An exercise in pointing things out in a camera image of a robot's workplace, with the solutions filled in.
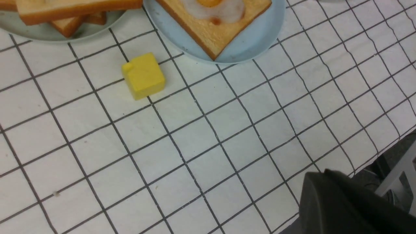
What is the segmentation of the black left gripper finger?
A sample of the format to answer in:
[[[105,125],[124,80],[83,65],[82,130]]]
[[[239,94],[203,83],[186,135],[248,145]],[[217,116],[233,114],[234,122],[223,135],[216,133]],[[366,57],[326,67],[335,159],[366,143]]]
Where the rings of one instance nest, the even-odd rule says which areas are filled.
[[[304,175],[299,217],[283,234],[414,234],[415,217],[355,182],[326,169]]]

